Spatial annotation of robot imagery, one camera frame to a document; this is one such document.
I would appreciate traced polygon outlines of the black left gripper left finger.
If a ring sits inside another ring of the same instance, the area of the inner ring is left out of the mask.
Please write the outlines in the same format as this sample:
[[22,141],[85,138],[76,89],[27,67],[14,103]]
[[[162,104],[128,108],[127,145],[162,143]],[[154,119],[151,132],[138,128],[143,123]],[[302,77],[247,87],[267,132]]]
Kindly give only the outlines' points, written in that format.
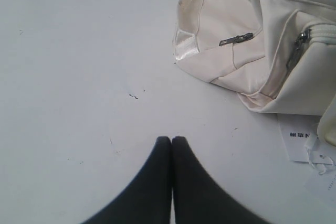
[[170,223],[171,140],[156,139],[146,162],[117,197],[85,223]]

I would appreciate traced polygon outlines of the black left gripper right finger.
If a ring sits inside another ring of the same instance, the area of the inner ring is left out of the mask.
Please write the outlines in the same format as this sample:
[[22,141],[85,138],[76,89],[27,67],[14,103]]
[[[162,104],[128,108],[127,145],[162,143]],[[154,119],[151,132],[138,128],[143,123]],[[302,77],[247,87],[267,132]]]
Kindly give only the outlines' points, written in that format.
[[172,139],[176,223],[267,223],[224,191],[201,165],[187,139]]

